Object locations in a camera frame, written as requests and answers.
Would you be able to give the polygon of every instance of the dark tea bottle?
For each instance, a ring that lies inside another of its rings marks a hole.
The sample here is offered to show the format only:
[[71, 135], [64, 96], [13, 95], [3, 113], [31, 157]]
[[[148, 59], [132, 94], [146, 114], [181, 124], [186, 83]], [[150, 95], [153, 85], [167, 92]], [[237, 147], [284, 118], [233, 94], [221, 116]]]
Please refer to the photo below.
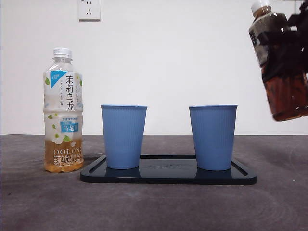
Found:
[[[287, 19], [283, 13], [271, 11], [268, 0], [259, 0], [251, 7], [255, 17], [249, 28], [249, 35], [254, 45], [259, 66], [264, 73], [268, 46], [259, 44], [257, 37], [261, 32], [284, 32], [290, 30]], [[293, 72], [263, 80], [269, 106], [276, 121], [299, 118], [308, 114], [308, 83], [306, 74], [300, 66]]]

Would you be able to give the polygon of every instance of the white wall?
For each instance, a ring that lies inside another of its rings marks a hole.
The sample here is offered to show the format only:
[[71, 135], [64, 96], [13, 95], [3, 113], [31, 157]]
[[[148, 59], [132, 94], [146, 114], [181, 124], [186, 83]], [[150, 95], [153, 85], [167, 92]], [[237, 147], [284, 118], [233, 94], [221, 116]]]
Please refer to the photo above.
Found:
[[60, 46], [83, 74], [84, 134], [102, 134], [102, 103], [147, 105], [145, 134], [191, 134], [197, 104], [238, 104], [236, 134], [308, 134], [308, 118], [271, 118], [253, 2], [101, 0], [103, 20], [79, 22], [77, 0], [2, 0], [1, 133], [44, 133], [42, 73]]

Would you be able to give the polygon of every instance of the cup rim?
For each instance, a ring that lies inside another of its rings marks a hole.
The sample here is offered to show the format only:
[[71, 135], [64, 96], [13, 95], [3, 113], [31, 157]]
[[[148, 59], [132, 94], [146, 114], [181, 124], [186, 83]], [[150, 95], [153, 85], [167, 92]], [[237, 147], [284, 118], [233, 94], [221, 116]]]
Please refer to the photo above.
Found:
[[101, 104], [101, 107], [138, 107], [138, 108], [147, 108], [148, 106], [143, 106], [143, 105], [124, 105], [124, 104]]
[[198, 105], [198, 106], [189, 106], [189, 109], [194, 109], [194, 108], [212, 108], [212, 107], [237, 107], [237, 105], [236, 104]]

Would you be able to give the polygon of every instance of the gray table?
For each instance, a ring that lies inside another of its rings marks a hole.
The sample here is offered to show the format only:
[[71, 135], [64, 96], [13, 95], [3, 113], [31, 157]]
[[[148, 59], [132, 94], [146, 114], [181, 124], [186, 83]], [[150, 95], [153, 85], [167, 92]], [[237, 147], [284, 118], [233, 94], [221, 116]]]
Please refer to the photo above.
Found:
[[[86, 164], [104, 151], [84, 136]], [[1, 230], [307, 231], [308, 136], [236, 136], [250, 186], [91, 184], [43, 170], [44, 137], [1, 136]], [[194, 154], [191, 136], [145, 136], [143, 154]]]

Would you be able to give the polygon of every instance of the brand logo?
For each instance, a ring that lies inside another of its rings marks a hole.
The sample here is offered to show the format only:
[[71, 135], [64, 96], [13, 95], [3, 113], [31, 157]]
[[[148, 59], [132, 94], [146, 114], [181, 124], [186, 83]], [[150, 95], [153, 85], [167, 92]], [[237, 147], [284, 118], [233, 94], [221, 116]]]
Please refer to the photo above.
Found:
[[257, 39], [256, 39], [256, 35], [254, 33], [254, 31], [250, 31], [249, 32], [249, 35], [250, 35], [250, 38], [251, 38], [251, 41], [252, 41], [252, 44], [254, 45], [254, 47], [257, 45]]
[[72, 123], [72, 121], [60, 122], [61, 132], [78, 132], [78, 123]]
[[52, 88], [65, 73], [66, 71], [50, 71], [50, 88]]
[[81, 153], [81, 147], [79, 148], [71, 148], [71, 149], [55, 149], [53, 150], [54, 155], [65, 155], [65, 154], [78, 154]]

